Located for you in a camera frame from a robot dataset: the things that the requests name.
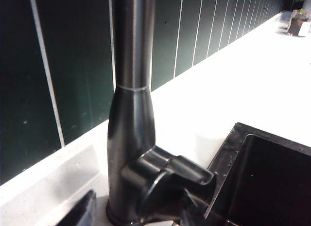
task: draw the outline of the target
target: white grout line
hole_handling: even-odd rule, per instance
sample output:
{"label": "white grout line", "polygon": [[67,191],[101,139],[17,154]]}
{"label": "white grout line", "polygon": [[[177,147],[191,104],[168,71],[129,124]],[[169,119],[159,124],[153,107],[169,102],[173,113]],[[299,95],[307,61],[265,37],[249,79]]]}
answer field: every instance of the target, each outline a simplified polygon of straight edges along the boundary
{"label": "white grout line", "polygon": [[275,0],[272,0],[271,5],[270,5],[270,9],[269,9],[269,12],[268,12],[268,18],[271,18],[271,13],[272,13],[272,9],[273,9],[274,3],[275,3]]}
{"label": "white grout line", "polygon": [[273,13],[273,11],[274,11],[275,2],[276,2],[276,0],[273,0],[273,1],[272,1],[271,8],[270,8],[270,11],[269,11],[269,18],[272,17],[271,15],[272,15],[272,13]]}
{"label": "white grout line", "polygon": [[219,40],[219,44],[218,44],[218,50],[220,49],[220,44],[221,44],[221,41],[222,41],[222,38],[223,38],[223,32],[224,32],[224,26],[225,26],[225,18],[227,16],[228,5],[229,5],[229,0],[227,0],[227,6],[225,7],[225,17],[224,17],[222,32],[220,33],[220,40]]}
{"label": "white grout line", "polygon": [[268,3],[269,3],[269,0],[265,0],[264,7],[262,8],[262,14],[260,15],[260,23],[261,24],[264,22],[264,13],[266,11]]}
{"label": "white grout line", "polygon": [[281,6],[280,6],[280,9],[279,9],[279,12],[281,12],[281,11],[282,11],[282,9],[283,9],[283,5],[284,5],[284,0],[281,0]]}
{"label": "white grout line", "polygon": [[269,0],[266,0],[266,1],[265,1],[265,5],[264,5],[264,9],[263,9],[263,13],[262,13],[262,15],[261,15],[261,17],[260,17],[260,22],[261,22],[261,23],[264,22],[264,13],[265,13],[265,11],[266,11],[266,8],[267,8],[267,6],[268,6],[268,3],[269,3]]}
{"label": "white grout line", "polygon": [[281,12],[281,9],[282,9],[282,7],[283,7],[283,0],[279,0],[279,4],[278,4],[278,9],[277,9],[277,13],[279,13],[279,12]]}
{"label": "white grout line", "polygon": [[218,0],[216,0],[216,2],[215,2],[214,15],[213,15],[212,27],[211,27],[211,29],[210,29],[210,34],[209,34],[209,40],[208,40],[208,45],[207,45],[207,53],[206,53],[206,58],[208,57],[208,51],[209,51],[209,45],[210,45],[210,39],[211,39],[211,37],[212,37],[212,32],[213,32],[213,26],[214,26],[215,14],[216,14],[217,2],[218,2]]}
{"label": "white grout line", "polygon": [[111,42],[111,59],[112,59],[112,82],[113,90],[116,90],[116,66],[115,66],[115,51],[113,43],[113,22],[112,22],[112,0],[109,1],[109,23],[110,23],[110,42]]}
{"label": "white grout line", "polygon": [[230,28],[230,34],[229,34],[228,44],[229,44],[230,38],[231,38],[231,32],[232,32],[232,27],[233,27],[233,23],[234,23],[235,13],[236,13],[236,11],[237,11],[238,1],[239,1],[239,0],[237,0],[237,2],[235,3],[235,9],[234,9],[234,13],[233,13],[233,19],[232,19],[232,23],[231,23],[231,28]]}
{"label": "white grout line", "polygon": [[272,5],[273,5],[273,1],[274,0],[270,0],[269,7],[267,8],[267,12],[266,12],[266,19],[267,20],[269,19],[269,15],[270,15],[270,11],[271,11],[271,8],[272,8]]}
{"label": "white grout line", "polygon": [[277,1],[277,6],[276,6],[276,13],[279,13],[281,6],[282,6],[281,5],[281,0],[278,0]]}
{"label": "white grout line", "polygon": [[293,0],[293,2],[292,2],[292,5],[291,5],[291,10],[292,10],[292,8],[293,8],[294,2],[295,2],[295,0]]}
{"label": "white grout line", "polygon": [[150,54],[150,73],[149,73],[149,90],[150,91],[151,91],[151,83],[152,83],[152,55],[153,53],[154,53],[154,49],[152,46],[151,54]]}
{"label": "white grout line", "polygon": [[257,24],[257,27],[260,25],[261,15],[262,15],[262,11],[263,11],[263,8],[264,8],[264,6],[265,6],[265,3],[266,3],[266,1],[265,1],[265,0],[262,0],[262,5],[261,5],[261,9],[260,9],[260,14],[259,14],[259,16],[258,16],[257,23],[256,23],[256,20],[255,20],[253,29],[255,28],[255,24]]}
{"label": "white grout line", "polygon": [[64,141],[62,126],[61,126],[60,119],[59,119],[59,114],[58,114],[57,103],[56,103],[56,98],[55,98],[54,89],[53,89],[53,83],[52,83],[52,78],[51,78],[51,73],[50,73],[48,57],[47,57],[47,53],[46,53],[45,45],[44,45],[44,41],[43,41],[43,34],[42,34],[37,4],[36,4],[35,0],[30,0],[30,3],[31,3],[32,11],[33,11],[33,16],[34,16],[34,21],[35,21],[35,29],[37,32],[38,41],[39,41],[39,45],[40,45],[40,51],[41,51],[41,56],[42,56],[42,60],[43,60],[45,75],[46,75],[47,82],[48,82],[50,97],[51,97],[51,101],[52,101],[55,121],[56,121],[58,135],[59,135],[59,140],[60,140],[61,146],[64,147],[65,141]]}
{"label": "white grout line", "polygon": [[175,53],[175,63],[174,63],[174,75],[176,76],[176,64],[177,64],[177,53],[178,53],[178,42],[179,42],[179,33],[180,33],[180,23],[181,23],[181,12],[183,9],[183,0],[180,1],[180,12],[179,12],[179,22],[178,22],[178,33],[177,33],[177,44],[176,44],[176,53]]}
{"label": "white grout line", "polygon": [[272,4],[271,11],[270,11],[270,17],[272,17],[273,14],[274,14],[274,11],[275,11],[275,9],[276,9],[276,3],[277,3],[277,0],[274,0],[274,1],[273,1],[273,4]]}
{"label": "white grout line", "polygon": [[255,11],[255,8],[256,8],[256,2],[257,2],[257,0],[255,0],[255,3],[254,3],[254,8],[253,8],[253,11],[252,11],[251,20],[249,21],[249,26],[248,26],[247,32],[249,32],[249,29],[250,29],[251,24],[252,24],[253,15],[254,15],[254,11]]}
{"label": "white grout line", "polygon": [[194,49],[193,49],[192,66],[193,66],[193,63],[194,63],[196,42],[197,42],[198,33],[199,33],[199,25],[200,25],[200,19],[201,19],[201,11],[202,11],[202,2],[203,2],[203,0],[201,0],[201,4],[200,4],[200,12],[199,12],[198,26],[197,26],[197,28],[196,28],[195,43],[194,43]]}
{"label": "white grout line", "polygon": [[237,40],[237,38],[238,38],[239,29],[240,29],[240,24],[241,24],[241,19],[242,19],[242,16],[243,16],[244,5],[245,5],[245,0],[244,0],[244,2],[243,2],[242,11],[241,11],[241,16],[240,16],[240,21],[239,21],[239,25],[238,25],[237,34],[236,34],[236,36],[235,36],[235,40]]}
{"label": "white grout line", "polygon": [[259,8],[260,8],[260,3],[261,3],[261,0],[259,0],[259,3],[258,3],[258,8],[257,8],[256,16],[255,16],[255,19],[254,19],[253,29],[254,29],[254,27],[255,27],[255,23],[256,23],[258,11],[259,11]]}
{"label": "white grout line", "polygon": [[278,5],[279,5],[279,0],[276,0],[275,13],[277,12]]}
{"label": "white grout line", "polygon": [[268,9],[269,9],[269,6],[270,6],[270,2],[271,2],[271,0],[268,0],[266,8],[264,9],[265,11],[263,12],[263,21],[264,22],[266,21],[266,18],[267,18],[267,12],[268,12]]}
{"label": "white grout line", "polygon": [[246,15],[246,19],[245,19],[245,24],[244,24],[244,27],[243,27],[242,36],[244,35],[244,30],[245,30],[245,26],[246,26],[246,22],[247,22],[247,18],[248,18],[248,12],[249,12],[249,9],[251,8],[251,2],[252,2],[252,0],[249,1],[249,6],[248,6],[248,10],[247,10],[247,15]]}
{"label": "white grout line", "polygon": [[88,98],[88,108],[89,108],[89,113],[90,113],[90,119],[91,119],[91,125],[92,128],[94,127],[94,120],[93,120],[93,110],[92,110],[92,99],[91,99],[91,95],[90,95],[90,91],[89,91],[89,84],[88,84],[88,74],[86,71],[86,65],[84,62],[84,72],[85,72],[85,76],[86,76],[86,91],[87,91],[87,98]]}

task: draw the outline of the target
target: tile backsplash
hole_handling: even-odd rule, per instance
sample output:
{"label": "tile backsplash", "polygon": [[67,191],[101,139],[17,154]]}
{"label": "tile backsplash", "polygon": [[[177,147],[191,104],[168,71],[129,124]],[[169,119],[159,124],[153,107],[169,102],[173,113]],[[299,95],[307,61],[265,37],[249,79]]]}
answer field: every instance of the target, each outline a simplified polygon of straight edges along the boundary
{"label": "tile backsplash", "polygon": [[[284,2],[156,0],[151,90],[261,25]],[[109,0],[0,5],[4,183],[108,119],[114,72]]]}

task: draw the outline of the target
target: faucet spout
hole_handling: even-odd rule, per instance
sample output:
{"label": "faucet spout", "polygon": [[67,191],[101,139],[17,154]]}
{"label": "faucet spout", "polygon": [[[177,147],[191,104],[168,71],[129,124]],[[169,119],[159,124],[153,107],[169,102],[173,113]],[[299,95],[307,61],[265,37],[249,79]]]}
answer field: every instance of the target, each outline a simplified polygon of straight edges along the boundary
{"label": "faucet spout", "polygon": [[149,80],[155,0],[112,0],[116,68],[108,126],[107,216],[116,226],[200,225],[215,189],[209,171],[156,146]]}

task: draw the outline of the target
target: white countertop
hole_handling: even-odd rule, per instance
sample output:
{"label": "white countertop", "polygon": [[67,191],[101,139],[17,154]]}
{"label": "white countertop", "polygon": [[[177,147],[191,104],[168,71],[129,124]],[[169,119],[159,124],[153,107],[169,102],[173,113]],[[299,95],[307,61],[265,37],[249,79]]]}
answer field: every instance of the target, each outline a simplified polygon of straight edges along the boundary
{"label": "white countertop", "polygon": [[[152,93],[158,146],[207,167],[236,122],[311,146],[311,34],[277,33],[275,19]],[[94,189],[96,226],[109,226],[106,131],[104,122],[3,184],[3,225],[54,225]]]}

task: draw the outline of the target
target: sink rim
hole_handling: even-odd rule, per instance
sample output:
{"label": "sink rim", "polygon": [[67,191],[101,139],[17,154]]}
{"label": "sink rim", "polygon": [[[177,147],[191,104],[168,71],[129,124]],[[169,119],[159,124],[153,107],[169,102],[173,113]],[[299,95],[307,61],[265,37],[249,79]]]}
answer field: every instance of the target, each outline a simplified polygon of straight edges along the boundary
{"label": "sink rim", "polygon": [[242,146],[249,136],[255,136],[307,156],[311,156],[311,147],[256,129],[240,122],[236,123],[207,168],[216,175],[216,189],[209,208],[204,214],[205,218],[208,217],[209,212],[213,208],[220,190],[222,189],[228,174],[232,170],[232,166],[239,155]]}

